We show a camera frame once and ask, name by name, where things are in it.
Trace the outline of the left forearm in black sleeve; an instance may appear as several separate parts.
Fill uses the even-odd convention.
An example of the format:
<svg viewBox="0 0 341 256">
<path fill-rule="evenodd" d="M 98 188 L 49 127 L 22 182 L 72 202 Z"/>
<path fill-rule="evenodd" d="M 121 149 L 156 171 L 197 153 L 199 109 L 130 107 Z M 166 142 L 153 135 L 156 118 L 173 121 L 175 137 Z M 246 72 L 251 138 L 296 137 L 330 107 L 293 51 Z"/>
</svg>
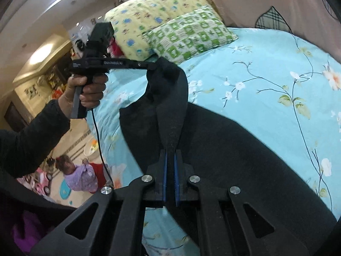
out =
<svg viewBox="0 0 341 256">
<path fill-rule="evenodd" d="M 1 130 L 1 179 L 35 172 L 70 128 L 57 100 L 51 100 L 20 132 Z"/>
</svg>

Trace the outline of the person's left hand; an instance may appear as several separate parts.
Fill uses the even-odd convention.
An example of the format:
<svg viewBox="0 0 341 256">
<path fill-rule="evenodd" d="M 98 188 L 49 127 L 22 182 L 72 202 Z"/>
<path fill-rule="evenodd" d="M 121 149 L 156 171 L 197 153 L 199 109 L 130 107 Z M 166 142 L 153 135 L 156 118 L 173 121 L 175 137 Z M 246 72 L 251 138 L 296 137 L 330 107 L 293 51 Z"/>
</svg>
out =
<svg viewBox="0 0 341 256">
<path fill-rule="evenodd" d="M 103 98 L 103 92 L 106 89 L 108 76 L 106 74 L 94 76 L 92 83 L 86 85 L 85 76 L 73 75 L 68 79 L 64 93 L 59 97 L 58 104 L 65 116 L 71 118 L 73 108 L 73 99 L 76 87 L 83 87 L 83 93 L 80 94 L 80 103 L 88 109 L 96 108 Z"/>
</svg>

